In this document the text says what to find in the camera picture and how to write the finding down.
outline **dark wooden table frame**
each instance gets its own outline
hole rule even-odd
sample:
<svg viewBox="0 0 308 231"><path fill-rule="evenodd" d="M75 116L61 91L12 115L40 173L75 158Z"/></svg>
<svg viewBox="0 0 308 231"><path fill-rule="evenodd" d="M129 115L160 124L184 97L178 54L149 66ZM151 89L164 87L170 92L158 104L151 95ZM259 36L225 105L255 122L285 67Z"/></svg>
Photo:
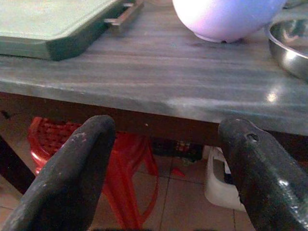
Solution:
<svg viewBox="0 0 308 231"><path fill-rule="evenodd" d="M22 95L6 94L6 99L10 100L10 103L19 104L22 107L22 113L33 116L83 123L91 116L106 114L115 120L117 130L152 137L190 141L208 146L220 146L218 124L216 123ZM295 159L308 160L306 152L308 137L275 131L269 131L269 133ZM0 145L0 174L18 191L24 193L34 176L3 139L0 140ZM2 171L5 168L9 168L10 171L3 174Z"/></svg>

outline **tiled floor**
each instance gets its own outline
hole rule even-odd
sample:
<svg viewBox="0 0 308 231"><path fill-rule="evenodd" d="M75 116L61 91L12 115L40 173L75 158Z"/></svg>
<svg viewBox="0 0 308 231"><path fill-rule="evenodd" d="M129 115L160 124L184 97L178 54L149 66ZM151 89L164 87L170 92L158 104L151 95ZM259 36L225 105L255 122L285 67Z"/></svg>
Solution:
<svg viewBox="0 0 308 231"><path fill-rule="evenodd" d="M31 118L16 115L9 120L0 118L0 132L15 149L26 165L34 170L26 142L26 128ZM156 205L144 223L144 228L154 231L253 231L246 213L210 204L204 197L206 161L186 166L182 160L155 156L159 167L159 193ZM170 175L173 168L180 169L185 177ZM138 205L143 210L151 199L155 179L146 173L144 166L133 178ZM0 229L18 201L0 191ZM119 228L111 208L102 195L91 226L94 228Z"/></svg>

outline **white bowl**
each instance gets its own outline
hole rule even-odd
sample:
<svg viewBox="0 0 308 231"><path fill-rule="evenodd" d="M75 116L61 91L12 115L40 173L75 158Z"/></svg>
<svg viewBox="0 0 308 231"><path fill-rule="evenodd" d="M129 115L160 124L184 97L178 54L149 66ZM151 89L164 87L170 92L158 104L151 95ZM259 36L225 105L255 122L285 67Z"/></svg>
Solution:
<svg viewBox="0 0 308 231"><path fill-rule="evenodd" d="M180 20L201 39L234 42L268 24L287 0L173 0Z"/></svg>

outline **red plastic stool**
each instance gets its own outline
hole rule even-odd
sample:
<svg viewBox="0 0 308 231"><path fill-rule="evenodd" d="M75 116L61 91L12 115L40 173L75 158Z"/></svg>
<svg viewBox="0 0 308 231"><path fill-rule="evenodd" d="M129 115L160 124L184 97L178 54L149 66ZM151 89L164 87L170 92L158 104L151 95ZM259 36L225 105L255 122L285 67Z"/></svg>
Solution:
<svg viewBox="0 0 308 231"><path fill-rule="evenodd" d="M54 155L80 124L55 122L35 117L28 131L31 156L38 174L46 162ZM139 213L132 176L145 162L149 174L156 176L156 187L152 200L143 214ZM158 194L158 169L151 144L147 137L118 132L103 186L109 204L124 229L142 229L151 213Z"/></svg>

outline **green cutting board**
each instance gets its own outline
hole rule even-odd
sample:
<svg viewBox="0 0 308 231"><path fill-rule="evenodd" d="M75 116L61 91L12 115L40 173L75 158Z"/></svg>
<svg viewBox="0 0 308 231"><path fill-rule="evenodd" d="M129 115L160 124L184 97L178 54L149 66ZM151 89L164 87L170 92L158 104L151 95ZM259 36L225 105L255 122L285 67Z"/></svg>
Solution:
<svg viewBox="0 0 308 231"><path fill-rule="evenodd" d="M0 0L0 54L77 56L124 11L124 0Z"/></svg>

